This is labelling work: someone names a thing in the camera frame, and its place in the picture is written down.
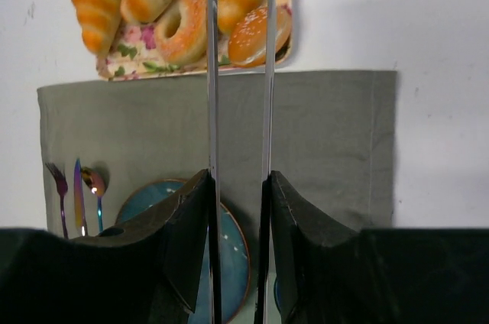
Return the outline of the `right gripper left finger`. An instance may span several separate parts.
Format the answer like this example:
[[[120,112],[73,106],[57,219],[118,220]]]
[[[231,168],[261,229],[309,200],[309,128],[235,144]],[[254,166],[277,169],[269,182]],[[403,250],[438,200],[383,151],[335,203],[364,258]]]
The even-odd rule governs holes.
[[[97,236],[1,231],[3,323],[184,323],[196,308],[212,184],[174,194]]]

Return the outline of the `blue ceramic plate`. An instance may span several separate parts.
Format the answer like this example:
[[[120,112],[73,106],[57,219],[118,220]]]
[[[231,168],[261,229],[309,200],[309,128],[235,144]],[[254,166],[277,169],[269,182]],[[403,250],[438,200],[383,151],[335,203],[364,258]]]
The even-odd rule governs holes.
[[[119,209],[116,223],[125,222],[163,201],[186,183],[183,179],[159,179],[135,190]],[[244,306],[251,281],[251,256],[240,225],[225,205],[221,205],[222,321],[230,323]],[[209,323],[209,251],[205,250],[200,274],[196,311],[191,324]]]

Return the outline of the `dark blue mug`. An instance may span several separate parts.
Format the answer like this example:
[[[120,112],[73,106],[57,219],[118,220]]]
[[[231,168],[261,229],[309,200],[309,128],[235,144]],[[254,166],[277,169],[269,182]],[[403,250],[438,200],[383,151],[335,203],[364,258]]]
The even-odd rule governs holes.
[[[281,313],[281,298],[280,298],[280,288],[278,283],[278,278],[275,277],[274,280],[274,302],[279,313]]]

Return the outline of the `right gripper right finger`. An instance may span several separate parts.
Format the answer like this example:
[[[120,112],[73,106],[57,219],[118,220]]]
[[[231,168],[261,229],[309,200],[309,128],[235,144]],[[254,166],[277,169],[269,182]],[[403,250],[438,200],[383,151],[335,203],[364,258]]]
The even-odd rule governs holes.
[[[486,323],[485,228],[354,231],[280,172],[263,185],[284,323]]]

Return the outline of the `iridescent fork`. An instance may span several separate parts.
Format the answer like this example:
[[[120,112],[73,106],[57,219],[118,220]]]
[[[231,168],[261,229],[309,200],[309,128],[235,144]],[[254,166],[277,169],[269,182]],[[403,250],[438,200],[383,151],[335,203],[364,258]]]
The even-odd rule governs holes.
[[[49,170],[51,176],[54,178],[57,187],[57,193],[60,197],[60,217],[62,222],[63,236],[68,238],[68,231],[66,227],[66,213],[64,198],[68,192],[68,184],[64,173],[53,163],[45,163],[46,168]]]

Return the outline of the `floral serving tray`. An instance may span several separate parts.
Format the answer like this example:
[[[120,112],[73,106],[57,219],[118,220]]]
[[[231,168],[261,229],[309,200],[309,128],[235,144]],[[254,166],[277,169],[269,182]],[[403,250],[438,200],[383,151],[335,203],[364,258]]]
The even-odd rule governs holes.
[[[293,15],[293,0],[275,0],[278,6]],[[287,60],[293,52],[293,29],[287,42],[276,53],[276,65]],[[246,69],[234,66],[228,59],[228,36],[219,32],[219,74],[243,72]],[[185,66],[167,63],[154,43],[154,23],[131,25],[121,21],[110,51],[96,62],[98,74],[109,81],[183,76],[206,73],[207,59],[204,54],[196,62]]]

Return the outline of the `iridescent spoon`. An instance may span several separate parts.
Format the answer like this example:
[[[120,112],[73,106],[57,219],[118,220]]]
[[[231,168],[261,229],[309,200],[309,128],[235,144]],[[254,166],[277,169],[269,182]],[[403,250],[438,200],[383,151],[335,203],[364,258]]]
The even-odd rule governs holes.
[[[98,172],[89,167],[81,168],[81,176],[83,182],[88,186],[92,194],[94,194],[97,198],[97,217],[99,231],[102,232],[104,230],[102,215],[102,197],[105,195],[106,192],[105,181]]]

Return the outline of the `sugared donut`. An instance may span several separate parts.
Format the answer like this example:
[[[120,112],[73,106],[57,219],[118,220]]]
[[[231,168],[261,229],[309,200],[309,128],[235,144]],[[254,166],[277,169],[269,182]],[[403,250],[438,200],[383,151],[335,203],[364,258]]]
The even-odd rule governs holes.
[[[154,27],[154,41],[164,61],[185,66],[207,48],[207,0],[173,0]]]

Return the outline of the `sesame burger bun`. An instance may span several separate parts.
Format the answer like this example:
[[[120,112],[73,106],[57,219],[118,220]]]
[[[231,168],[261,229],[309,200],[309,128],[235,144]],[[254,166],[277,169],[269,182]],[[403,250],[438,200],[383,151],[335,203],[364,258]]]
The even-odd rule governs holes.
[[[265,63],[267,45],[267,7],[256,8],[237,23],[228,40],[228,58],[233,66],[254,67]],[[276,53],[289,40],[292,16],[277,7]]]

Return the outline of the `grey patchwork placemat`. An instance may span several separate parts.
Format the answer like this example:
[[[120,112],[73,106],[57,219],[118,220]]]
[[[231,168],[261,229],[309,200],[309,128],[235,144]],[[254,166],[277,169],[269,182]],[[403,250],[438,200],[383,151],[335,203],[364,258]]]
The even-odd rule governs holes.
[[[108,177],[112,225],[137,188],[188,179],[209,164],[204,76],[45,86],[37,91],[43,161],[71,176],[76,160]],[[393,218],[396,75],[374,71],[278,73],[272,167],[317,208],[350,228]],[[257,236],[264,78],[219,79],[223,200]]]

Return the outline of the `iridescent knife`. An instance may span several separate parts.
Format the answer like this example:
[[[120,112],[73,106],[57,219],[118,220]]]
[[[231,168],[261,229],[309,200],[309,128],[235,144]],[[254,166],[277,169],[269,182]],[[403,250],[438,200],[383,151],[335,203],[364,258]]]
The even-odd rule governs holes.
[[[86,236],[88,229],[87,229],[85,205],[84,205],[81,163],[79,158],[76,159],[74,165],[74,171],[73,171],[73,201],[74,201],[76,228],[81,234],[81,236]]]

